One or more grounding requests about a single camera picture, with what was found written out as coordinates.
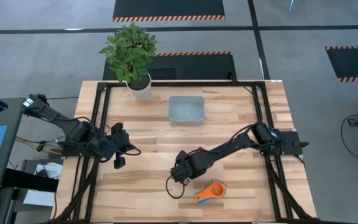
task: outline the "orange measuring cup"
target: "orange measuring cup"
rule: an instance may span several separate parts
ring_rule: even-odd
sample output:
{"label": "orange measuring cup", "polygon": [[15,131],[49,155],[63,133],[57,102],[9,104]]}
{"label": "orange measuring cup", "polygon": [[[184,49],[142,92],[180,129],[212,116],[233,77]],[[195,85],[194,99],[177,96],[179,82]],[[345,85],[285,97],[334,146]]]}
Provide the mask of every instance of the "orange measuring cup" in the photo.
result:
{"label": "orange measuring cup", "polygon": [[196,194],[198,203],[204,203],[209,199],[219,199],[226,193],[226,184],[220,180],[211,180],[208,186]]}

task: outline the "potted plant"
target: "potted plant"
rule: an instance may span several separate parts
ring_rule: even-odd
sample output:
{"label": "potted plant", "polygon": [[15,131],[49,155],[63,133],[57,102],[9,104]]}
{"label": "potted plant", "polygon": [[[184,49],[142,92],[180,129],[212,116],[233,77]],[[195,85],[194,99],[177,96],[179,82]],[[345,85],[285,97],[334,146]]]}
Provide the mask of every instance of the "potted plant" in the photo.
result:
{"label": "potted plant", "polygon": [[107,40],[107,47],[99,53],[106,54],[109,69],[120,83],[126,82],[138,100],[151,99],[151,77],[147,68],[155,56],[155,36],[132,23],[117,31],[114,37],[109,35]]}

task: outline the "white pot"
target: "white pot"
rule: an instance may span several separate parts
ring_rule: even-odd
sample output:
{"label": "white pot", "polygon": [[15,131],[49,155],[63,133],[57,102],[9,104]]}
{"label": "white pot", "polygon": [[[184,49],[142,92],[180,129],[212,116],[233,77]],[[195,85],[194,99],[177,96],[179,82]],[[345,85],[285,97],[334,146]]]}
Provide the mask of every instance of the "white pot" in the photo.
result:
{"label": "white pot", "polygon": [[152,77],[150,76],[150,74],[147,74],[150,78],[150,82],[149,85],[147,85],[146,88],[144,88],[143,90],[133,90],[128,86],[128,89],[135,95],[135,98],[137,100],[151,100],[152,99]]}

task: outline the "white paper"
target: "white paper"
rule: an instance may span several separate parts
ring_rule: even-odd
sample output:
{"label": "white paper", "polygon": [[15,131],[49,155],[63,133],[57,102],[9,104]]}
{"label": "white paper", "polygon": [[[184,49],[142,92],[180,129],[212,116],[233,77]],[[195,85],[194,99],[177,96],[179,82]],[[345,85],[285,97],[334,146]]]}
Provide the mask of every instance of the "white paper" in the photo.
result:
{"label": "white paper", "polygon": [[[62,165],[60,164],[54,164],[54,163],[48,163],[47,165],[38,164],[36,168],[36,172],[39,172],[41,170],[45,169],[48,172],[48,177],[59,179],[60,174],[62,173]],[[24,198],[24,204],[31,204],[31,205],[44,205],[44,206],[53,206],[53,203],[55,202],[53,192],[41,192],[36,190],[28,190],[27,194]]]}

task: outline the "black mat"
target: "black mat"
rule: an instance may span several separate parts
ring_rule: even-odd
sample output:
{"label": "black mat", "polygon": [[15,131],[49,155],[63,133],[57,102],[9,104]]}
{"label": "black mat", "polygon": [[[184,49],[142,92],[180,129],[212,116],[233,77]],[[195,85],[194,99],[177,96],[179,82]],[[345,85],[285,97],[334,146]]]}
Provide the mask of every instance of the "black mat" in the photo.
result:
{"label": "black mat", "polygon": [[[159,53],[148,69],[153,80],[225,80],[234,69],[230,52]],[[116,80],[104,64],[103,80]]]}
{"label": "black mat", "polygon": [[326,47],[340,82],[358,82],[358,46]]}
{"label": "black mat", "polygon": [[113,22],[225,19],[222,0],[116,0]]}

